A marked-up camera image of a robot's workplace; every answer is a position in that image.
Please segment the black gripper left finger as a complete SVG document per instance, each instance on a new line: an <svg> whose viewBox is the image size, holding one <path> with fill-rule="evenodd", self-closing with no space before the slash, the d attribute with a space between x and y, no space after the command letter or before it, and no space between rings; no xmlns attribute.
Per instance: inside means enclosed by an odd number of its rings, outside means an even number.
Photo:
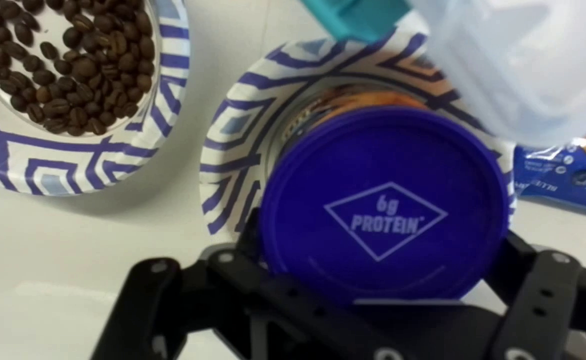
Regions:
<svg viewBox="0 0 586 360"><path fill-rule="evenodd" d="M135 263L89 360L178 360L201 330L240 360L286 360L286 334L256 298L265 281L257 221L252 212L236 244L209 246L185 269L173 259Z"/></svg>

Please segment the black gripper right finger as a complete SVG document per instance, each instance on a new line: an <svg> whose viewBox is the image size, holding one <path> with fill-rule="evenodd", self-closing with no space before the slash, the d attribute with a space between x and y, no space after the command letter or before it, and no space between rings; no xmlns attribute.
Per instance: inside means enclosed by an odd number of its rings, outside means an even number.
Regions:
<svg viewBox="0 0 586 360"><path fill-rule="evenodd" d="M559 360L569 333L586 334L586 269L574 257L507 233L484 281L506 305L490 360Z"/></svg>

